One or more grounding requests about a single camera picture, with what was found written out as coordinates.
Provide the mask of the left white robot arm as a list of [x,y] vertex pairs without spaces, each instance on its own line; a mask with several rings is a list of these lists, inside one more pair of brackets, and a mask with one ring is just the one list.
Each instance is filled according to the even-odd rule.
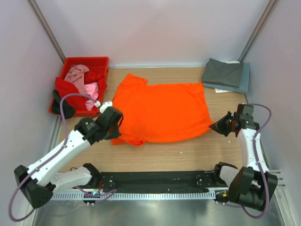
[[59,170],[94,143],[118,138],[122,121],[123,114],[118,109],[112,106],[102,108],[97,119],[81,119],[67,138],[42,159],[28,167],[16,167],[14,175],[17,185],[30,205],[38,209],[54,194],[77,186],[97,187],[101,173],[91,163],[66,173]]

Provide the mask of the orange t shirt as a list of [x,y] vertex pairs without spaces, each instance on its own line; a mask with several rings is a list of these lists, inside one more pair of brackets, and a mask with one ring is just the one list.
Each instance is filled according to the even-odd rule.
[[149,85],[128,74],[112,102],[124,116],[113,145],[183,141],[207,133],[213,123],[201,83]]

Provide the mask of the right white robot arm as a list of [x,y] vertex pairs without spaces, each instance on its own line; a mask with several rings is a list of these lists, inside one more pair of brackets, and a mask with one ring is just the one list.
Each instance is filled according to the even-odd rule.
[[244,210],[251,208],[264,213],[277,187],[278,179],[271,174],[261,149],[263,126],[254,121],[255,104],[238,104],[234,113],[227,112],[211,124],[211,130],[228,136],[235,133],[238,139],[243,166],[241,169],[220,162],[214,168],[212,181],[216,186],[228,186],[227,200]]

